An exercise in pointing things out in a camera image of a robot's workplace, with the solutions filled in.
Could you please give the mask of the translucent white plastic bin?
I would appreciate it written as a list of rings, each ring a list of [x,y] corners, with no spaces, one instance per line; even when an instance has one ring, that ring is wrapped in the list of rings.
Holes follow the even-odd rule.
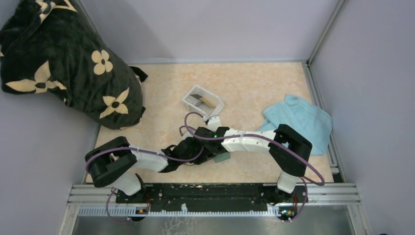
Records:
[[[204,120],[217,116],[225,107],[222,99],[211,91],[195,85],[182,98],[188,111],[201,114]]]

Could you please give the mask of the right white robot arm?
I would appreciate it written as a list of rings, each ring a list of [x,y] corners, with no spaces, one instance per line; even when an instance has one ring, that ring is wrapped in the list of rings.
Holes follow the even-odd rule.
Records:
[[[229,127],[211,131],[199,127],[194,137],[213,154],[246,151],[271,156],[281,168],[276,197],[282,202],[288,202],[295,195],[295,185],[305,175],[312,150],[312,143],[287,124],[279,125],[276,130],[260,132]]]

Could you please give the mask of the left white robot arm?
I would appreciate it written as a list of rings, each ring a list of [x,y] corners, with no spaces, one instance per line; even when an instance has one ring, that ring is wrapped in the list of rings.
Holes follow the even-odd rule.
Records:
[[[185,163],[199,165],[213,157],[192,137],[158,151],[136,147],[126,137],[117,137],[85,155],[85,170],[96,188],[119,189],[139,203],[146,198],[147,190],[141,177],[131,173],[131,169],[169,173]]]

